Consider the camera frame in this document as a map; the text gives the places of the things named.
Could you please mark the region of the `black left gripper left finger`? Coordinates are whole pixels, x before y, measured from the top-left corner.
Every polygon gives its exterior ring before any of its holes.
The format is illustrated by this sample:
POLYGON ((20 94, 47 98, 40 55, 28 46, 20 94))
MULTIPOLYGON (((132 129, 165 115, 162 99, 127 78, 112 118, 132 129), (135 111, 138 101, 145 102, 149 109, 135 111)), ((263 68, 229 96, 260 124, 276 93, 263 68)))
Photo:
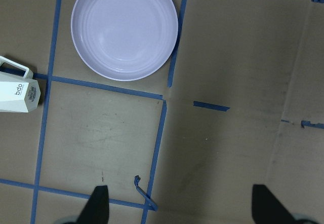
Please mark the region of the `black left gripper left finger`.
POLYGON ((108 186, 96 186, 76 223, 103 223, 109 221, 108 186))

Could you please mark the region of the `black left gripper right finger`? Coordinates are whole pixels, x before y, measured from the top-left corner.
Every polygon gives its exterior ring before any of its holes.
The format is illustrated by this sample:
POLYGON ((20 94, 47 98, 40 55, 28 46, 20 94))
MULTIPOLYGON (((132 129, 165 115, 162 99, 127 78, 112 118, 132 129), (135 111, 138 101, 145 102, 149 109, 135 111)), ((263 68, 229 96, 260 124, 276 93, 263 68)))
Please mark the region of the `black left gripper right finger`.
POLYGON ((254 223, 299 223, 263 184, 252 188, 252 218, 254 223))

